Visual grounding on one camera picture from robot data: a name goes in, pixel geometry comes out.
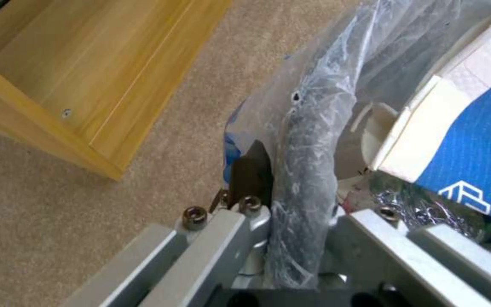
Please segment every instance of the bolt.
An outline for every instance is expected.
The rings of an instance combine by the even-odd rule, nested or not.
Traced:
[[[206,226],[207,219],[208,212],[206,209],[199,206],[186,208],[181,217],[183,226],[190,231],[199,231],[203,229]]]
[[[399,223],[399,215],[393,208],[390,206],[378,207],[376,208],[376,213],[386,222],[397,228],[397,224]]]
[[[245,196],[238,202],[238,208],[247,217],[257,217],[261,213],[261,200],[257,196]]]

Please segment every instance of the black plastic part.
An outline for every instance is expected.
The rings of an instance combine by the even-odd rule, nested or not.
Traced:
[[[257,196],[270,208],[273,181],[269,155],[265,146],[255,140],[248,152],[231,165],[228,208],[245,196]]]

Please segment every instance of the gray metal frame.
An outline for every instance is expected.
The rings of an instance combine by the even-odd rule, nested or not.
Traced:
[[[150,225],[63,306],[138,304],[186,248],[184,235],[160,225]]]

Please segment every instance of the metal bar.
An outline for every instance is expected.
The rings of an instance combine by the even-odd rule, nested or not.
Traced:
[[[203,306],[217,286],[230,287],[249,251],[249,221],[219,211],[140,307]]]
[[[187,239],[184,235],[173,229],[151,225],[63,306],[137,305],[186,248]]]
[[[452,274],[370,210],[339,218],[327,248],[357,282],[377,289],[392,284],[415,306],[491,306],[491,302]]]
[[[407,237],[491,300],[491,253],[447,225],[410,232]]]

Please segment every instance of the screw hole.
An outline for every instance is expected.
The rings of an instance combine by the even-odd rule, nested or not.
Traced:
[[[66,109],[62,111],[62,118],[65,119],[72,114],[72,109]]]
[[[292,99],[293,99],[293,101],[299,101],[300,100],[300,94],[298,92],[293,93]]]

